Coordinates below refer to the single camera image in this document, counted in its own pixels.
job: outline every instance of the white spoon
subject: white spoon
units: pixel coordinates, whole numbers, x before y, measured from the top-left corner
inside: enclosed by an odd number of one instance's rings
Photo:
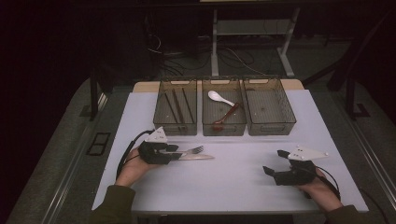
[[[234,103],[222,98],[217,92],[215,91],[210,91],[207,93],[207,95],[209,96],[210,99],[214,100],[214,101],[218,101],[218,102],[224,102],[226,104],[229,104],[230,106],[234,106]]]

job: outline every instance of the dark green sleeve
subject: dark green sleeve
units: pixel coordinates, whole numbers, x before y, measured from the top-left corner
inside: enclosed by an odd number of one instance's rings
[[[361,213],[356,210],[355,206],[348,205],[340,207],[326,214],[330,224],[367,224]]]
[[[89,223],[131,223],[134,195],[130,188],[109,186],[102,204],[91,212]]]

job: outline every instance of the person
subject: person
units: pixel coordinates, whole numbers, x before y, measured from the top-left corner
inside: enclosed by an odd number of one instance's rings
[[[131,206],[135,191],[131,189],[134,182],[149,170],[159,165],[147,164],[138,156],[137,148],[131,150],[127,162],[122,167],[114,185],[107,188],[102,204],[93,210],[89,223],[131,223]],[[317,174],[325,176],[319,169]],[[296,186],[308,193],[318,207],[325,213],[330,224],[366,224],[367,221],[356,210],[355,206],[343,206],[330,188],[318,178],[309,184]]]

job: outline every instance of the white desk leg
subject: white desk leg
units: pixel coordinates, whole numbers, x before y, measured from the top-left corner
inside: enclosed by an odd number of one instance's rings
[[[283,68],[286,71],[287,77],[294,77],[293,70],[291,69],[291,65],[289,63],[288,57],[286,56],[286,52],[288,51],[289,43],[291,41],[291,37],[293,36],[294,27],[297,22],[298,14],[300,13],[300,8],[297,7],[294,9],[293,15],[289,22],[289,27],[286,32],[285,43],[283,44],[282,48],[277,49],[277,53],[279,54],[280,61],[283,64]]]
[[[218,62],[218,11],[214,10],[213,12],[213,36],[212,36],[212,76],[219,76],[219,62]]]

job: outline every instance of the white tabletop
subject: white tabletop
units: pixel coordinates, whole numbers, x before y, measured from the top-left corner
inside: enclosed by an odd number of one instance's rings
[[[204,146],[209,161],[171,161],[154,169],[135,183],[132,212],[145,214],[292,214],[317,212],[312,200],[291,186],[277,186],[264,173],[268,166],[288,171],[289,162],[276,151],[292,151],[297,146],[329,152],[330,157],[315,160],[337,180],[343,204],[354,204],[358,211],[368,211],[346,168],[309,91],[286,91],[297,123],[290,135],[207,137],[202,134],[200,109],[196,136],[168,136],[169,144],[179,149]],[[152,122],[157,93],[134,92],[126,103],[120,127],[111,148],[92,209],[104,199],[106,189],[114,184],[120,157],[131,140]],[[198,94],[201,108],[201,94]],[[135,146],[144,140],[145,135]]]

